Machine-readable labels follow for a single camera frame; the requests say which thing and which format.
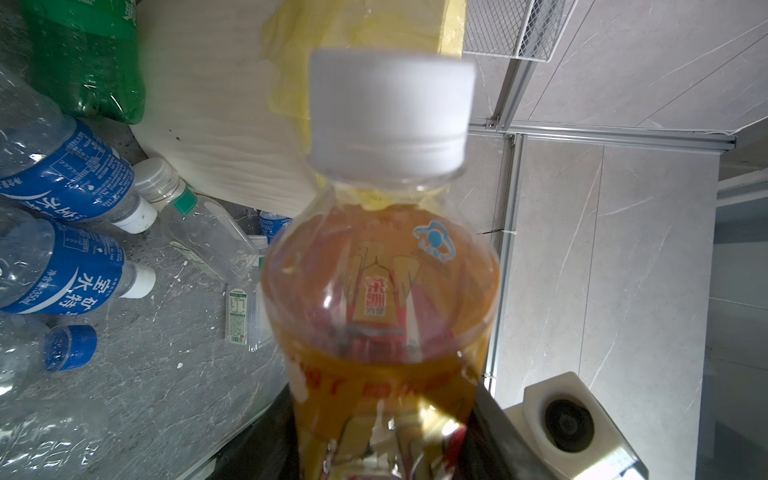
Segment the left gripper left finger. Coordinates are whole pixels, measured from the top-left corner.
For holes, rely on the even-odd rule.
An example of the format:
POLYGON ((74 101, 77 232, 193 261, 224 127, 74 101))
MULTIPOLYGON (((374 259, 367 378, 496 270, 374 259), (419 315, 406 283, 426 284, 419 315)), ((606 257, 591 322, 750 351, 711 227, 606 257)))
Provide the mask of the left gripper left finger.
POLYGON ((223 447, 209 479, 299 479, 298 441, 289 387, 223 447))

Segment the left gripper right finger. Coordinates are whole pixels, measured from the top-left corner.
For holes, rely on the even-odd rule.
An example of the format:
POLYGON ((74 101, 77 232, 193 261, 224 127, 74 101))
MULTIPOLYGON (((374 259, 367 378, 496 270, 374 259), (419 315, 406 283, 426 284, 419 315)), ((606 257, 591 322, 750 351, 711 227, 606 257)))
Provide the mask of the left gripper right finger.
POLYGON ((461 478, 555 479, 483 385, 467 423, 461 478))

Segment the orange tea bottle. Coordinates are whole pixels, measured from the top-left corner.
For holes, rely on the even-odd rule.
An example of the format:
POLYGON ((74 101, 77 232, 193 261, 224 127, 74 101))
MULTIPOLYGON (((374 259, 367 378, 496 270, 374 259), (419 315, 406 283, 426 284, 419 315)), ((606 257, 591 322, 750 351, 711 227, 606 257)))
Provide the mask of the orange tea bottle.
POLYGON ((475 68, 318 49, 317 198, 261 284, 285 356, 303 479, 449 479, 500 296, 499 259, 446 192, 465 163, 475 68))

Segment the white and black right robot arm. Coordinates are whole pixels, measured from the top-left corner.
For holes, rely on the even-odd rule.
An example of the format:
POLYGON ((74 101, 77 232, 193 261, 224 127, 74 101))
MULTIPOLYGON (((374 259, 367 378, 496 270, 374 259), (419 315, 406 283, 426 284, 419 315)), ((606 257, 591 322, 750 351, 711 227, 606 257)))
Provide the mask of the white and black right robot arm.
POLYGON ((574 372, 527 386, 504 410, 558 479, 647 479, 649 470, 574 372))

